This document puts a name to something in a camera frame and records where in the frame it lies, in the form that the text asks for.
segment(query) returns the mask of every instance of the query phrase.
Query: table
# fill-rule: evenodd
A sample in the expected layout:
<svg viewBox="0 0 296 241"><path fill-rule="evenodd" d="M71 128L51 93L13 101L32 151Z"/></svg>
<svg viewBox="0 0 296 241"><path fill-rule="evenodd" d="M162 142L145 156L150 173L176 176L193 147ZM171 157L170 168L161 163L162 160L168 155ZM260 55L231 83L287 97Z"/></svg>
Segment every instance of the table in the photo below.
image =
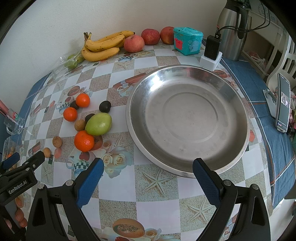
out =
<svg viewBox="0 0 296 241"><path fill-rule="evenodd" d="M173 49L173 45L161 42L146 45L141 52L134 54L125 53L122 49L107 60L96 63L84 61L75 71L45 81L44 87L34 97L26 120L20 164L44 147L49 147L54 154L52 138L60 136L63 140L62 154L59 158L53 157L53 160L46 158L35 171L38 184L60 186L69 179L75 179L95 156L102 158L105 164L103 177L89 203L82 208L99 237L114 241L119 235L113 231L113 223L120 218L131 218L140 222L145 229L145 235L134 238L135 241L162 241L166 238L166 241L196 240L215 207L209 204L196 179L177 177L159 169L137 149L127 129L125 108L129 93L140 80L134 76L166 65L200 66L204 48L202 45L199 54L190 56L184 56ZM259 127L249 104L228 71L219 64L214 73L228 81L242 97L251 125L246 152L236 165L220 177L230 179L239 186L258 184L271 215L271 189ZM112 104L112 128L102 136L102 147L88 153L81 153L74 147L77 133L74 123L64 120L60 113L68 106L67 99L72 101L81 92L90 96L91 103L89 107L78 110L78 119L98 113L99 104L104 100ZM37 185L24 193L24 209L27 211L30 211L36 190ZM231 217L238 209L239 204L236 204ZM58 205L58 210L69 239L74 240L62 205Z"/></svg>

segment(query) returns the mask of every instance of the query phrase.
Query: green pear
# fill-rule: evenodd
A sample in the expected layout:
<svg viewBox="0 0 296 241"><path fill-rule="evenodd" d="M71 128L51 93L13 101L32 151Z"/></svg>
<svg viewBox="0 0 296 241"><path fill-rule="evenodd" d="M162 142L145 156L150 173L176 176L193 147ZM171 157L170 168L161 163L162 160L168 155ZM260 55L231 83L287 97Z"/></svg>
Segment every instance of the green pear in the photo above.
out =
<svg viewBox="0 0 296 241"><path fill-rule="evenodd" d="M65 67L67 67L70 71L73 70L73 69L76 69L76 67L78 65L76 58L71 59L73 57L74 57L74 54L69 55L68 58L67 58L66 63L64 64Z"/></svg>
<svg viewBox="0 0 296 241"><path fill-rule="evenodd" d="M76 59L79 64L84 61L84 57L82 56L81 52L76 54Z"/></svg>
<svg viewBox="0 0 296 241"><path fill-rule="evenodd" d="M100 136L106 134L112 126L112 117L108 113L98 113L92 116L85 126L88 134Z"/></svg>

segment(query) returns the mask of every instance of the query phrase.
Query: plate rim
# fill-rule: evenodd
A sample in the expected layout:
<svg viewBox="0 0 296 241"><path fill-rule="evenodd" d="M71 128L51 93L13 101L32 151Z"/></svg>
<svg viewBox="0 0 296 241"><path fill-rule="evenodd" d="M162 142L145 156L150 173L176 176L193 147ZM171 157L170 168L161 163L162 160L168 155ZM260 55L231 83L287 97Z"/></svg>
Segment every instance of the plate rim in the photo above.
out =
<svg viewBox="0 0 296 241"><path fill-rule="evenodd" d="M159 70L162 69L167 69L167 68L171 68L171 67L193 67L196 69L201 69L203 71L209 72L213 75L215 75L216 77L218 77L219 79L221 79L224 83L226 83L230 88L232 88L232 90L235 92L235 94L239 97L239 100L242 104L242 106L244 107L244 114L247 117L247 136L244 142L244 145L241 149L241 151L238 153L238 155L230 162L228 163L226 166L223 166L217 170L215 170L215 172L217 174L221 174L227 170L229 170L230 168L232 168L242 157L242 155L244 154L248 144L249 144L249 138L250 138L250 117L247 113L247 110L244 106L244 103L242 102L242 98L240 97L240 95L238 94L238 92L234 89L234 87L231 86L230 83L228 83L226 80L224 80L223 78L219 77L218 75L216 75L215 73L204 69L202 67L198 67L198 66L194 66L194 65L187 65L187 64L177 64L177 65L167 65L158 69L155 69L154 71L151 71L149 74L146 74L145 76L143 76L143 78L140 79L140 81L134 86L134 88L132 89L131 93L129 94L129 97L127 99L127 103L126 103L126 124L128 127L128 131L131 135L131 138L133 140L133 142L135 143L136 147L140 150L140 152L149 160L151 161L153 164L155 164L156 166L164 169L167 172L170 172L174 175L180 176L180 177L187 177L187 178L196 178L195 175L193 174L193 172L185 172L179 169L175 169L173 167L170 167L166 164L164 164L163 162L161 162L160 160L158 160L156 157L154 157L140 142L140 140L138 139L134 129L133 129L133 124L131 121L131 103L134 97L134 94L137 90L137 88L141 85L141 83L149 76L151 76L152 74L158 72Z"/></svg>

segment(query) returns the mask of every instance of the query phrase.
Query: chair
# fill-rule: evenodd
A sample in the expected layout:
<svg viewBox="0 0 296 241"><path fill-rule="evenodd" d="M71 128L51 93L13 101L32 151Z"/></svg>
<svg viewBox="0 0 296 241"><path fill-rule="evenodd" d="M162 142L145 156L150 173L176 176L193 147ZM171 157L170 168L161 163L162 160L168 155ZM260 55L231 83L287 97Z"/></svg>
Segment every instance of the chair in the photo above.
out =
<svg viewBox="0 0 296 241"><path fill-rule="evenodd" d="M277 74L281 73L289 82L291 89L296 86L296 45L291 37L287 35L283 54L279 64L268 76L266 85L271 91L277 87Z"/></svg>

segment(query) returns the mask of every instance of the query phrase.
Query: blue gripper pad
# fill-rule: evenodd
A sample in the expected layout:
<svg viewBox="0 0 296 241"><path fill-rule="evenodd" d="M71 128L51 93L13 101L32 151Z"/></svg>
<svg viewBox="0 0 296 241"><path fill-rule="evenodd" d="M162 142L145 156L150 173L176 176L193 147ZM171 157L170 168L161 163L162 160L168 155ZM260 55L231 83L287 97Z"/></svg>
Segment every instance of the blue gripper pad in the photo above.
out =
<svg viewBox="0 0 296 241"><path fill-rule="evenodd" d="M20 160L19 153L14 153L12 156L3 161L2 169L9 170L14 164Z"/></svg>
<svg viewBox="0 0 296 241"><path fill-rule="evenodd" d="M193 161L193 173L200 184L202 190L204 191L209 203L211 205L218 206L220 205L220 190L217 187L213 178L217 179L215 176L216 173L212 173L212 171L208 168L208 166L204 163L201 158L197 158Z"/></svg>
<svg viewBox="0 0 296 241"><path fill-rule="evenodd" d="M89 203L89 200L104 172L103 160L98 158L98 162L90 171L77 192L76 204L81 209L83 205Z"/></svg>

